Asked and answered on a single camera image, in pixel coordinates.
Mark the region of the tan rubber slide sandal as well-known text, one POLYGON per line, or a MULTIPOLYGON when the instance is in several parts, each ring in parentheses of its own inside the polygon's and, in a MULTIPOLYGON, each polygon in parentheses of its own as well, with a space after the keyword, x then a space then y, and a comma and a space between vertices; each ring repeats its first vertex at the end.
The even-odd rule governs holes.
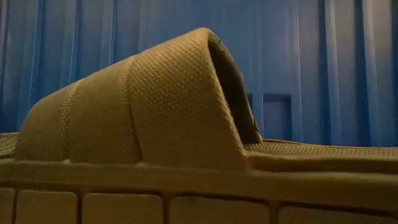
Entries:
POLYGON ((398 224, 398 147, 263 139, 200 28, 38 101, 0 134, 0 224, 398 224))

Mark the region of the blue plastic bin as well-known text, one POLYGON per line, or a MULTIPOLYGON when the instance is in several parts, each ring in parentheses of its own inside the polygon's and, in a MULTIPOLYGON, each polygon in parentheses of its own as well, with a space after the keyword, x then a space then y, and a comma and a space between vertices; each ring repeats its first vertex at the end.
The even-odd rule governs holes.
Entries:
POLYGON ((0 133, 199 27, 231 52, 265 138, 398 146, 398 0, 0 0, 0 133))

